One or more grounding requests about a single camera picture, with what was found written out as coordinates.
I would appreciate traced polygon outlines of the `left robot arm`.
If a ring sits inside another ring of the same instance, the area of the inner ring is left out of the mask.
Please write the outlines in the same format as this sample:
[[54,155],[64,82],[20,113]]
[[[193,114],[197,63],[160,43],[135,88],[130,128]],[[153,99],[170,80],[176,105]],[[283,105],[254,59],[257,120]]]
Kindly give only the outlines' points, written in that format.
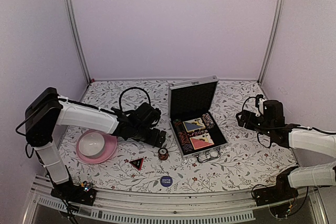
[[166,139],[166,132],[156,128],[160,118],[161,111],[150,101],[135,110],[124,111],[120,106],[103,109],[63,97],[56,88],[49,87],[26,109],[25,119],[15,132],[24,136],[35,150],[51,181],[58,185],[58,192],[73,200],[78,188],[70,182],[70,174],[55,146],[55,126],[83,127],[160,148]]

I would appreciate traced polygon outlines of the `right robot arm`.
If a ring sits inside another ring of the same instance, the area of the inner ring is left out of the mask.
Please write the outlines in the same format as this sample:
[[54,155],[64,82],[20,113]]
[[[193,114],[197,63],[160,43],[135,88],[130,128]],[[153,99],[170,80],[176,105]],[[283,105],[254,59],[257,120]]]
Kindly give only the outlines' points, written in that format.
[[[240,127],[269,137],[270,144],[283,148],[303,149],[335,158],[335,133],[300,124],[287,124],[283,104],[277,100],[255,97],[257,112],[242,109],[236,114]],[[271,196],[284,200],[292,188],[335,186],[335,161],[308,167],[291,167],[277,176]]]

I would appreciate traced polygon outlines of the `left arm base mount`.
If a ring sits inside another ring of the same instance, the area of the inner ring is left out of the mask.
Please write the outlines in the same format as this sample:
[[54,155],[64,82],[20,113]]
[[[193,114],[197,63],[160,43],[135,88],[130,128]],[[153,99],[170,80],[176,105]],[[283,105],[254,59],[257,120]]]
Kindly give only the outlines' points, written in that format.
[[66,202],[74,202],[82,205],[93,206],[97,191],[88,183],[84,186],[75,185],[71,180],[62,183],[53,183],[51,196]]

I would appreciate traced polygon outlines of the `short chip stack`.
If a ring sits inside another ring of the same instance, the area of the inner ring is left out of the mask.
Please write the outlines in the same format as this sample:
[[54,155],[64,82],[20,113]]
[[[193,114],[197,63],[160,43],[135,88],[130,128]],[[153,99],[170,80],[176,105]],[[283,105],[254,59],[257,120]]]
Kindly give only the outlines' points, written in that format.
[[168,157],[169,157],[169,152],[168,152],[168,150],[166,148],[160,148],[158,150],[158,158],[159,158],[159,160],[165,161],[165,160],[168,159]]

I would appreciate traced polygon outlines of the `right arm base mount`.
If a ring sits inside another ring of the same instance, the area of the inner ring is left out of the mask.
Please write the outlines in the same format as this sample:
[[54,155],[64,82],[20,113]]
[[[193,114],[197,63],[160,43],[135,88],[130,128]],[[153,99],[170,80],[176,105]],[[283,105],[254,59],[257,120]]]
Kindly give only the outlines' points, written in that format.
[[295,199],[298,195],[298,190],[290,187],[289,180],[285,174],[279,174],[277,176],[274,186],[261,186],[259,189],[251,190],[251,196],[257,206]]

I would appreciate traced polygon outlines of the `blue peach chip stack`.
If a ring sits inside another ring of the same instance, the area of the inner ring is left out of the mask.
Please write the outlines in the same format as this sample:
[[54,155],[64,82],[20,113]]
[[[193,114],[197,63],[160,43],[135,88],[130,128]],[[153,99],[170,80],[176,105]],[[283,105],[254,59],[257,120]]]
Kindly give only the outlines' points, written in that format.
[[213,121],[209,113],[203,114],[202,120],[207,129],[213,129],[215,127],[215,122]]

